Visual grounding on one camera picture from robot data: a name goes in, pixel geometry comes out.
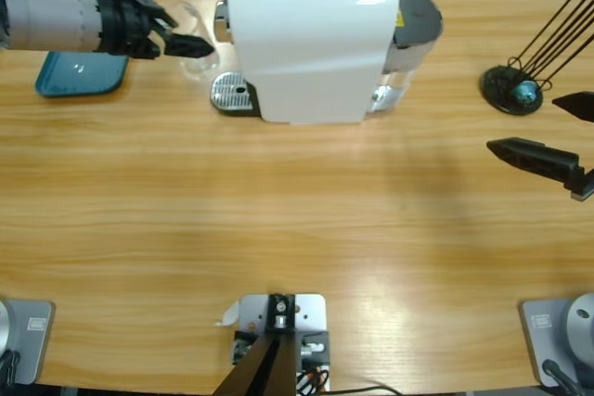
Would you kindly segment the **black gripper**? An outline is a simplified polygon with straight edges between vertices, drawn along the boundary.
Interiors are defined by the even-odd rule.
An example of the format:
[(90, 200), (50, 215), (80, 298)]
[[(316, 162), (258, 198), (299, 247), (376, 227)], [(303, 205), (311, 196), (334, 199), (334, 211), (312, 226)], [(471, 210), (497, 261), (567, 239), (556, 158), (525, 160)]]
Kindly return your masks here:
[[(594, 93), (589, 91), (557, 97), (552, 103), (582, 121), (594, 122)], [(594, 170), (583, 174), (579, 156), (537, 141), (509, 137), (486, 143), (500, 160), (525, 172), (560, 182), (571, 198), (585, 201), (594, 193)]]
[[(178, 27), (178, 22), (154, 0), (97, 0), (97, 11), (101, 32), (96, 52), (113, 56), (154, 59), (161, 50), (149, 35), (167, 34)], [(214, 47), (199, 36), (174, 33), (163, 41), (167, 56), (202, 58), (214, 52)]]

